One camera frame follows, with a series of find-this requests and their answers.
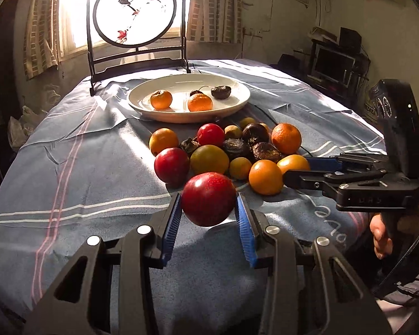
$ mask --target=computer screen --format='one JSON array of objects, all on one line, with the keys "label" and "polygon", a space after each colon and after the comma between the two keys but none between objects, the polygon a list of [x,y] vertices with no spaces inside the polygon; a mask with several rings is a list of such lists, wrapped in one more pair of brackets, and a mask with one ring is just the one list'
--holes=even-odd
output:
[{"label": "computer screen", "polygon": [[352,57],[320,47],[315,72],[347,86],[354,63]]}]

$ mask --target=speaker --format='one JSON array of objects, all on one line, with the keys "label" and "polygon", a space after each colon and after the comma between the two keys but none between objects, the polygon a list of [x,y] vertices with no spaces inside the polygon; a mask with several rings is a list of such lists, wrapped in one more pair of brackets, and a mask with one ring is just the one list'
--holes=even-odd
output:
[{"label": "speaker", "polygon": [[338,44],[349,53],[360,54],[361,35],[355,30],[340,28],[340,39]]}]

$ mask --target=plastic bag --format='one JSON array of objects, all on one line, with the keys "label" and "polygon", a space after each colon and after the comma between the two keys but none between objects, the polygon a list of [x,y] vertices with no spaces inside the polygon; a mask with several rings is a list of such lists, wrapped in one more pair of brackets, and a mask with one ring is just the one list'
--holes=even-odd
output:
[{"label": "plastic bag", "polygon": [[41,111],[48,113],[61,100],[61,96],[56,93],[58,86],[47,84],[43,87],[41,95]]},{"label": "plastic bag", "polygon": [[27,142],[29,136],[32,135],[36,127],[46,117],[47,112],[51,110],[61,100],[61,96],[56,93],[58,86],[53,84],[47,84],[43,87],[41,93],[41,112],[39,114],[23,106],[23,115],[19,120],[11,117],[8,123],[8,140],[14,151],[18,151],[25,142]]},{"label": "plastic bag", "polygon": [[8,123],[8,141],[11,148],[17,152],[27,140],[28,136],[23,132],[23,127],[20,122],[14,117],[11,117]]}]

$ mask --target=pink stripe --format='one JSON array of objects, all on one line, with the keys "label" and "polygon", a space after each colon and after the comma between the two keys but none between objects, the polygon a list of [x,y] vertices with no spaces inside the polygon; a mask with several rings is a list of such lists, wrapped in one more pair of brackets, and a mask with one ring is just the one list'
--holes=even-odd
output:
[{"label": "pink stripe", "polygon": [[35,293],[34,293],[34,289],[35,289],[35,284],[36,284],[36,273],[37,273],[37,270],[38,270],[38,258],[39,258],[39,253],[40,253],[40,251],[43,249],[43,247],[44,247],[45,243],[47,242],[47,240],[48,240],[48,238],[49,238],[49,235],[50,235],[50,229],[51,229],[51,223],[52,223],[52,221],[53,221],[53,214],[54,214],[54,210],[56,209],[56,203],[57,203],[57,199],[58,199],[58,195],[59,195],[59,189],[60,189],[60,186],[61,186],[61,184],[62,184],[62,179],[63,179],[64,173],[66,172],[67,167],[68,167],[68,165],[69,165],[69,163],[70,163],[70,161],[69,161],[69,160],[70,160],[70,157],[72,156],[72,153],[73,153],[73,151],[74,151],[74,149],[75,149],[75,147],[76,147],[76,144],[77,144],[77,141],[78,141],[79,135],[82,133],[82,130],[83,130],[83,128],[81,128],[81,129],[79,130],[78,135],[75,137],[75,141],[74,141],[74,143],[73,143],[72,149],[70,150],[70,152],[69,152],[69,154],[68,154],[68,157],[67,157],[67,160],[66,160],[66,162],[65,162],[65,165],[64,165],[64,167],[63,167],[63,169],[62,169],[61,176],[60,176],[60,178],[59,178],[59,182],[58,182],[58,187],[57,187],[57,189],[56,189],[56,195],[55,195],[55,197],[54,197],[53,207],[51,208],[51,213],[50,213],[49,222],[48,222],[48,227],[47,227],[47,233],[46,233],[46,236],[45,236],[45,239],[44,239],[43,243],[40,245],[39,249],[36,251],[36,263],[35,263],[35,266],[34,266],[34,275],[33,275],[33,278],[32,278],[32,286],[31,286],[31,297],[32,297],[32,299],[33,299],[34,301],[36,300]]},{"label": "pink stripe", "polygon": [[53,237],[51,239],[50,244],[48,245],[47,248],[45,248],[45,250],[43,251],[43,254],[42,254],[41,263],[40,263],[40,267],[39,267],[39,276],[38,276],[39,277],[38,278],[39,279],[38,284],[39,284],[39,296],[40,296],[40,298],[42,298],[42,295],[43,295],[42,294],[42,266],[43,266],[43,262],[45,260],[45,255],[48,252],[48,250],[52,247],[52,245],[54,244],[54,242],[56,241],[56,237],[58,235],[59,222],[60,222],[59,219],[61,217],[62,209],[63,209],[64,202],[65,202],[65,196],[66,196],[66,193],[67,193],[68,182],[70,181],[70,176],[71,176],[72,171],[73,171],[73,166],[75,164],[75,160],[76,160],[77,154],[79,152],[79,148],[81,147],[81,144],[82,144],[82,142],[84,140],[84,135],[83,134],[87,130],[88,125],[90,124],[90,122],[92,120],[92,117],[93,117],[94,113],[96,112],[97,108],[98,108],[98,106],[96,106],[95,109],[92,112],[90,112],[91,114],[89,114],[89,117],[86,118],[86,124],[84,125],[84,130],[81,133],[81,138],[79,140],[78,145],[76,146],[76,151],[75,151],[75,153],[73,155],[72,164],[70,165],[70,170],[68,171],[68,175],[67,175],[67,177],[65,179],[65,183],[64,183],[64,187],[63,187],[62,199],[61,199],[61,203],[59,205],[59,211],[58,211],[58,215],[57,215],[57,221],[56,221],[56,224],[54,226],[54,235],[53,235]]},{"label": "pink stripe", "polygon": [[357,218],[355,218],[355,215],[354,214],[352,214],[351,212],[347,212],[348,214],[349,214],[349,216],[352,218],[352,220],[354,221],[354,223],[355,223],[355,230],[356,230],[356,236],[357,236],[357,238],[359,237],[359,235],[360,235],[360,231],[359,231],[359,229],[358,229],[358,221],[357,221]]}]

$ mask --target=checkered curtain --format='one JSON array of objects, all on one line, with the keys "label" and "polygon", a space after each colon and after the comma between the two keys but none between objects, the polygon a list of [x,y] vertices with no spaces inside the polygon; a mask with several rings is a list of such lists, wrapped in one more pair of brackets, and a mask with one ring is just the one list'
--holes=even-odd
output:
[{"label": "checkered curtain", "polygon": [[32,0],[23,44],[27,79],[58,65],[58,1]]},{"label": "checkered curtain", "polygon": [[240,43],[241,33],[241,0],[191,0],[188,40]]}]

